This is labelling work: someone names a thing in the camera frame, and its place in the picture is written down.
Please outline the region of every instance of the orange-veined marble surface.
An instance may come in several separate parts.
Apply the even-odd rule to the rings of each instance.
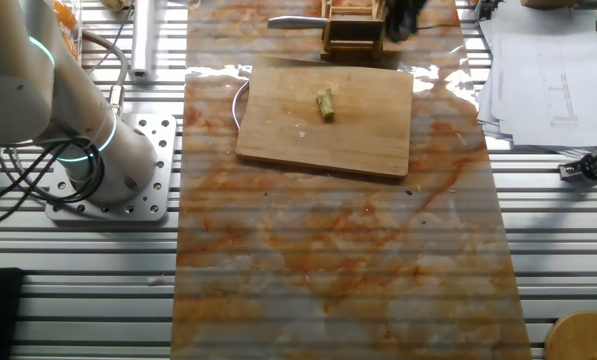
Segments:
[[[415,76],[404,181],[236,158],[231,101],[256,56],[319,56],[320,31],[267,19],[319,12],[190,9],[172,358],[530,359],[453,0],[371,64]]]

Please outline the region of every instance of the mounting plate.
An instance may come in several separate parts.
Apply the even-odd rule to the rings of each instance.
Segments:
[[[149,184],[134,198],[114,204],[92,204],[80,201],[54,207],[45,206],[45,214],[60,222],[158,221],[167,214],[171,163],[176,138],[176,119],[171,115],[125,114],[123,122],[138,129],[154,145],[156,171]],[[160,146],[162,140],[166,145]],[[43,185],[56,196],[67,196],[75,190],[65,168],[56,162],[53,173],[45,175]]]

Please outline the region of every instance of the knife handle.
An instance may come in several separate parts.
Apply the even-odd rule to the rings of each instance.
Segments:
[[[269,19],[267,28],[285,30],[322,29],[326,24],[326,18],[311,16],[278,16]]]

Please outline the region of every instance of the wooden stool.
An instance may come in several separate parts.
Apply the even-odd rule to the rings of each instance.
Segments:
[[[582,311],[558,320],[545,338],[545,360],[597,360],[597,312]]]
[[[379,58],[383,50],[385,7],[382,0],[371,6],[333,6],[322,0],[322,17],[327,24],[322,32],[320,57],[328,59],[335,52],[369,51]]]

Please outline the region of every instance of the metal rail table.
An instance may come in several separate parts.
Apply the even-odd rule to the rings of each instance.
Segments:
[[[491,53],[466,0],[457,0],[476,87],[484,84]],[[121,23],[98,1],[85,0],[83,22],[112,40]],[[178,122],[174,176],[166,222],[157,228],[56,227],[44,206],[28,201],[0,224],[0,267],[29,271],[16,331],[15,360],[167,359],[180,188],[180,135],[187,37],[187,7],[169,2],[159,42],[157,80],[127,83],[126,112],[170,113]],[[118,42],[131,54],[132,24]],[[102,48],[86,48],[92,66]],[[93,77],[108,93],[119,63],[110,56]],[[597,310],[597,185],[561,182],[562,155],[510,150],[488,139],[498,197],[520,288],[534,358],[560,316]],[[23,153],[27,165],[37,152]],[[0,188],[8,181],[0,173]],[[20,193],[0,201],[0,214]],[[148,286],[147,277],[166,283]]]

